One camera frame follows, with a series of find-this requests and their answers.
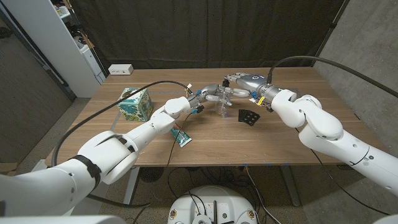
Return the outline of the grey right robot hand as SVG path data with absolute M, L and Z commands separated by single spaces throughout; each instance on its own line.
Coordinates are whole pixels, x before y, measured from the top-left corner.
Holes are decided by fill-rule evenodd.
M 272 78 L 260 74 L 235 73 L 227 75 L 226 79 L 237 83 L 242 89 L 250 92 L 255 102 L 259 106 L 268 106 L 280 92 L 280 89 L 274 86 Z

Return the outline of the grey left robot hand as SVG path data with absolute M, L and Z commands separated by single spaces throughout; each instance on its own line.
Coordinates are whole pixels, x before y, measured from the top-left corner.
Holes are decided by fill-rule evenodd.
M 224 94 L 231 93 L 229 87 L 218 84 L 207 85 L 194 95 L 190 95 L 187 99 L 191 108 L 197 108 L 201 103 L 212 101 L 223 103 L 231 106 L 230 100 L 227 100 Z

